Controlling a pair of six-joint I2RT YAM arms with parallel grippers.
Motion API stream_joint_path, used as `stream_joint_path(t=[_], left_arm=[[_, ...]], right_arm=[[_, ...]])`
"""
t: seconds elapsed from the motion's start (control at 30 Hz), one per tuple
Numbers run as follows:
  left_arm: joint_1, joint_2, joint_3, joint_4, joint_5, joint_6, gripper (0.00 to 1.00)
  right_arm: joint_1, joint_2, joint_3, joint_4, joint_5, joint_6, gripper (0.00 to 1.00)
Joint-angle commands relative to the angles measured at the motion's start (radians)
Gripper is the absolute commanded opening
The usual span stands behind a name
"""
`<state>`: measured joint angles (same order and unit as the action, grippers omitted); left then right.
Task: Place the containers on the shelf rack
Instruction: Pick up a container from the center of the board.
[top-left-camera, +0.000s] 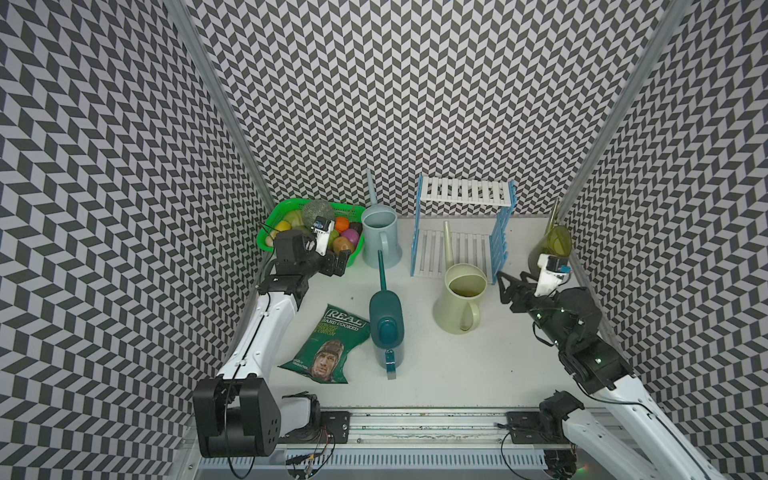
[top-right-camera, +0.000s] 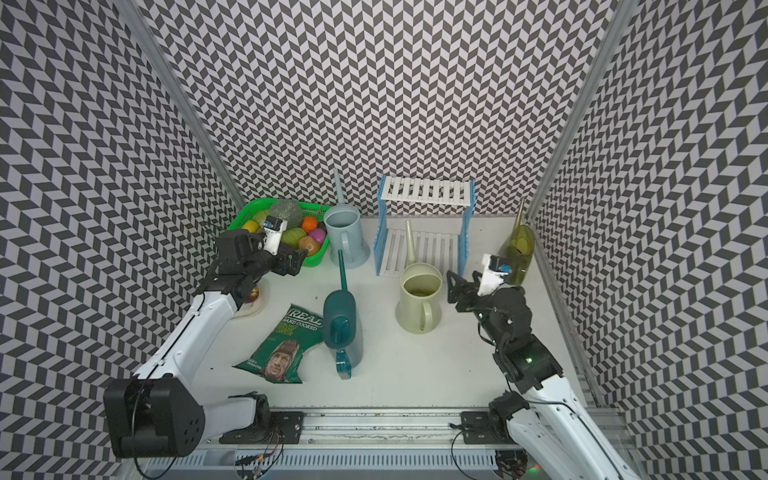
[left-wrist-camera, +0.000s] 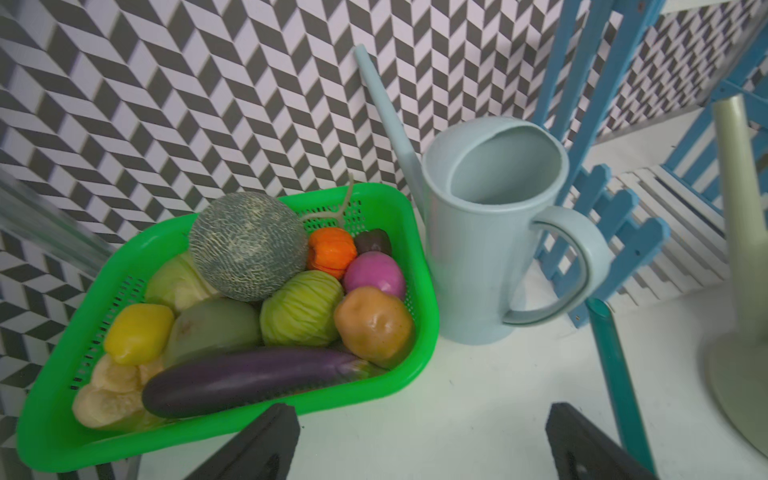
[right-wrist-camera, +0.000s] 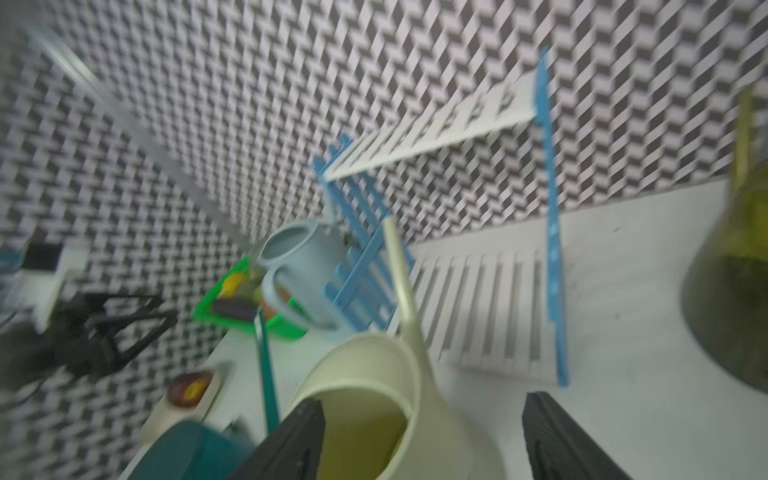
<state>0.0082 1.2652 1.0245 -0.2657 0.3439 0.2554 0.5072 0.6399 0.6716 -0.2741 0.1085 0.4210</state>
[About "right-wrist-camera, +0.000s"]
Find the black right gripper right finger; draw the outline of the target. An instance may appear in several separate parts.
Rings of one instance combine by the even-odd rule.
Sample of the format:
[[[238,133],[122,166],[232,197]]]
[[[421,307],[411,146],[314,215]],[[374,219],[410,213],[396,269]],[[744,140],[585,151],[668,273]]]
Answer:
[[[534,479],[630,479],[548,392],[526,395],[522,426]]]

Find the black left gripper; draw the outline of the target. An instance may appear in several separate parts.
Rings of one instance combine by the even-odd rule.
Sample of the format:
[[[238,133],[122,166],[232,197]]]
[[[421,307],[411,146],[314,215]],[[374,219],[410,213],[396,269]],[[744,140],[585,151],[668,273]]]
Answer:
[[[86,292],[55,304],[42,334],[35,366],[38,378],[64,369],[75,378],[103,378],[134,360],[178,322],[178,311],[163,309],[156,294]],[[142,321],[158,324],[126,349],[118,335]]]

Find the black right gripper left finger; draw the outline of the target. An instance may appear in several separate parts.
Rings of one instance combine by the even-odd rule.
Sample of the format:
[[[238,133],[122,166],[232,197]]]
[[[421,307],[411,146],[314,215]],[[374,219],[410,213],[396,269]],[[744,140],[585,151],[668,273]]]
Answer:
[[[316,479],[323,449],[326,420],[322,403],[302,400],[230,479]]]

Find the pale green watering can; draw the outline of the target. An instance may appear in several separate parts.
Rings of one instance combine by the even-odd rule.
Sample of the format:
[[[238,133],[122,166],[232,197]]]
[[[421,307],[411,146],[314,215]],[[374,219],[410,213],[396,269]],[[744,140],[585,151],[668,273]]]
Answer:
[[[498,447],[436,385],[398,227],[382,223],[399,334],[357,334],[309,371],[291,401],[315,400],[320,479],[502,479]]]

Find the dark teal watering can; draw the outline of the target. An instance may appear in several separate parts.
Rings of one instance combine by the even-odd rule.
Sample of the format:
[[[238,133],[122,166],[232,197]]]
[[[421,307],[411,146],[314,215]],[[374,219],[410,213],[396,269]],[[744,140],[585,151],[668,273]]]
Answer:
[[[142,446],[123,479],[227,479],[280,423],[263,315],[253,334],[231,330],[202,364],[234,365],[206,418],[184,420]]]

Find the light blue watering can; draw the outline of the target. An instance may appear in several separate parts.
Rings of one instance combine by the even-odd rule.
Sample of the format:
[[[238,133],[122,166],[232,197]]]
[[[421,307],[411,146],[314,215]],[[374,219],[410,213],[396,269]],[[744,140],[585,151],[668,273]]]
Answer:
[[[288,223],[263,244],[258,256],[266,270],[262,298],[291,324],[341,342],[356,329],[325,293],[345,249],[330,188],[326,183],[321,187],[321,218]]]

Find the olive transparent watering can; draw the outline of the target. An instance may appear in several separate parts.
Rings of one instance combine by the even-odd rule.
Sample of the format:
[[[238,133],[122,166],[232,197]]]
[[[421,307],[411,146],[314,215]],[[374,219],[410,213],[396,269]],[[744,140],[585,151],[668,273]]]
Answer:
[[[767,162],[753,151],[754,87],[738,96],[726,209],[686,273],[684,320],[703,350],[767,391]]]

